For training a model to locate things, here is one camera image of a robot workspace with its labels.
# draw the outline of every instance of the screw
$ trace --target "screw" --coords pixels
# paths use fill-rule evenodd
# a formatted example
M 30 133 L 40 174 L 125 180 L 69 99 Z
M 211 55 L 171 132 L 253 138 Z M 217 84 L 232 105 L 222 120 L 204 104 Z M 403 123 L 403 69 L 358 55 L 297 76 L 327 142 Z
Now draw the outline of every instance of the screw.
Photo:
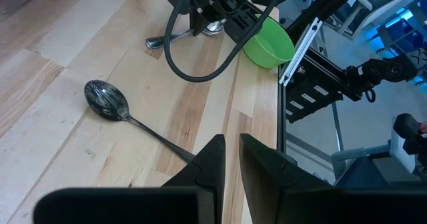
M 306 70 L 303 67 L 299 67 L 297 72 L 300 74 L 304 74 Z

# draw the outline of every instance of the cable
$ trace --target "cable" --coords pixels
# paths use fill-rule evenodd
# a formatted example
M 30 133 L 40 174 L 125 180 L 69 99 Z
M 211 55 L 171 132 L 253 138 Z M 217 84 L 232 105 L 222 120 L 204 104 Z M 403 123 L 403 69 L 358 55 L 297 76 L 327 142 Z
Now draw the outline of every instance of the cable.
M 178 4 L 173 8 L 171 17 L 169 18 L 169 21 L 167 22 L 167 27 L 166 27 L 166 32 L 165 32 L 165 41 L 164 41 L 164 43 L 165 43 L 165 57 L 166 57 L 167 64 L 169 65 L 169 67 L 172 69 L 172 71 L 176 75 L 178 75 L 182 79 L 189 81 L 189 82 L 201 83 L 201 82 L 210 81 L 210 80 L 216 78 L 217 76 L 219 76 L 221 73 L 223 73 L 226 70 L 228 65 L 232 62 L 233 58 L 239 53 L 240 49 L 242 49 L 242 47 L 249 41 L 249 39 L 251 39 L 251 37 L 255 34 L 255 32 L 258 30 L 258 28 L 261 27 L 262 23 L 267 19 L 268 15 L 270 14 L 272 9 L 275 7 L 275 4 L 279 0 L 272 0 L 270 5 L 268 5 L 268 7 L 261 14 L 260 18 L 255 22 L 255 25 L 248 31 L 248 33 L 246 33 L 246 35 L 243 37 L 243 39 L 233 48 L 232 52 L 228 55 L 228 57 L 221 64 L 221 66 L 218 67 L 218 69 L 216 69 L 213 73 L 206 75 L 206 76 L 203 76 L 203 77 L 192 77 L 192 76 L 186 75 L 185 73 L 183 73 L 181 70 L 179 70 L 177 68 L 177 66 L 175 65 L 175 63 L 172 60 L 170 39 L 171 39 L 171 35 L 172 35 L 173 26 L 175 25 L 176 19 L 179 15 L 179 9 L 183 5 L 184 1 L 185 0 L 179 0 L 178 1 Z
M 375 102 L 375 100 L 376 100 L 376 94 L 375 94 L 375 91 L 373 89 L 365 91 L 365 95 L 366 95 L 367 100 L 370 103 L 374 103 Z

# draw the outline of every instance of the green bowl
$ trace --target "green bowl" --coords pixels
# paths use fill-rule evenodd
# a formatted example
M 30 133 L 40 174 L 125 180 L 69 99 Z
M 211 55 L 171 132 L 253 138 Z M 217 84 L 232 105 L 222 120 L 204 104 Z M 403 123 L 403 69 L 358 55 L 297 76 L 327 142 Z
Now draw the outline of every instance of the green bowl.
M 261 31 L 246 43 L 243 50 L 256 65 L 268 69 L 292 60 L 295 55 L 289 35 L 271 17 L 264 21 Z

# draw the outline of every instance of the metal spoon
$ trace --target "metal spoon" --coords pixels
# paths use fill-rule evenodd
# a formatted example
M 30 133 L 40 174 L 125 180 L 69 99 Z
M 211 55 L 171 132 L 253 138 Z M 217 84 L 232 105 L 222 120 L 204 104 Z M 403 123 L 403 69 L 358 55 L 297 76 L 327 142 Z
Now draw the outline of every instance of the metal spoon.
M 89 81 L 85 85 L 85 97 L 89 106 L 99 116 L 109 119 L 110 121 L 128 121 L 141 127 L 150 135 L 161 141 L 166 147 L 169 147 L 186 163 L 189 163 L 194 158 L 194 155 L 190 152 L 178 147 L 133 118 L 129 113 L 129 105 L 127 104 L 125 96 L 113 85 L 100 80 Z
M 216 21 L 214 23 L 210 23 L 204 30 L 203 33 L 206 35 L 217 35 L 220 34 L 224 30 L 224 23 L 227 19 L 222 19 L 221 21 Z M 185 37 L 193 32 L 193 29 L 188 31 L 184 31 L 183 33 L 178 33 L 171 36 L 171 42 L 178 40 L 181 37 Z M 164 46 L 164 36 L 161 37 L 150 37 L 145 40 L 145 45 L 148 49 L 156 51 L 158 49 L 163 48 Z

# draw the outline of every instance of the wooden table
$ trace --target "wooden table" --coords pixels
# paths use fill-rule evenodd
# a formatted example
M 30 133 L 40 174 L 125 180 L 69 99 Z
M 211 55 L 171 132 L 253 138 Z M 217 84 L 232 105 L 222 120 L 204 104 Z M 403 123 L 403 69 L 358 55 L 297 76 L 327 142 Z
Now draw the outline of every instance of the wooden table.
M 250 222 L 238 137 L 250 133 L 276 146 L 276 71 L 259 68 L 241 52 L 213 81 L 188 83 L 173 74 L 162 50 L 150 51 L 144 43 L 164 34 L 172 9 L 166 0 L 106 6 L 113 14 L 92 36 L 82 32 L 95 26 L 93 15 L 103 15 L 104 9 L 88 5 L 99 0 L 67 1 L 73 5 L 34 0 L 0 22 L 0 223 L 30 223 L 37 200 L 56 189 L 160 186 L 184 167 L 141 129 L 98 117 L 83 96 L 91 79 L 114 84 L 136 119 L 194 154 L 223 133 L 224 223 Z M 42 11 L 48 7 L 54 9 Z M 75 22 L 85 25 L 71 26 Z M 10 28 L 20 37 L 13 39 Z M 187 28 L 188 18 L 180 17 L 175 31 Z M 69 45 L 75 39 L 87 42 Z M 186 73 L 206 75 L 234 45 L 225 34 L 199 35 L 171 48 Z M 57 47 L 64 50 L 52 50 Z

